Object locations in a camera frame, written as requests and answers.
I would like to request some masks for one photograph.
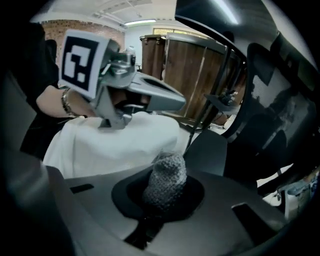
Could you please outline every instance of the ceiling light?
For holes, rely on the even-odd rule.
[[[236,25],[239,24],[235,15],[233,14],[233,12],[228,7],[228,5],[225,3],[224,0],[213,0],[213,1],[220,7],[220,9],[224,12],[224,14],[229,18],[229,20],[233,24],[236,24]]]
[[[133,21],[133,22],[127,22],[124,23],[127,26],[131,26],[131,25],[135,25],[135,24],[142,24],[142,23],[152,23],[152,22],[156,22],[155,19],[146,19],[146,20],[138,20],[138,21]]]

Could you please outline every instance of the wooden cabinet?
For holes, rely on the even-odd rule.
[[[165,60],[166,38],[160,34],[140,37],[142,42],[142,73],[161,79]]]
[[[168,33],[165,40],[159,35],[146,35],[141,41],[142,72],[159,79],[162,72],[159,67],[164,68],[164,82],[186,98],[184,108],[175,114],[187,119],[197,118],[206,103],[204,94],[215,91],[219,95],[227,87],[240,61],[231,52],[219,87],[213,88],[224,59],[224,45],[213,39],[178,33]]]

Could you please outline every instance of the window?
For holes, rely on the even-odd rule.
[[[171,28],[154,28],[153,29],[153,34],[154,35],[166,35],[167,33],[179,33],[179,34],[185,34],[185,35],[191,35],[199,38],[204,38],[208,39],[208,37],[203,36],[201,34],[189,32],[189,31],[184,31],[180,29],[171,29]]]

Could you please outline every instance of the wristwatch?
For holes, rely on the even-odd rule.
[[[77,117],[80,117],[79,114],[76,114],[74,113],[72,110],[71,110],[71,107],[70,107],[70,104],[68,102],[68,92],[69,92],[70,88],[64,90],[63,94],[62,94],[62,97],[61,97],[61,102],[62,102],[62,106],[63,106],[63,109],[64,111],[67,113],[67,115],[70,117],[70,118],[77,118]]]

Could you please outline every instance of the black shirt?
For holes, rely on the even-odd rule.
[[[20,47],[12,54],[9,68],[37,115],[27,131],[20,150],[43,160],[52,138],[69,118],[54,118],[41,112],[36,100],[48,86],[58,88],[56,57],[48,48],[40,24],[28,23],[21,30]]]

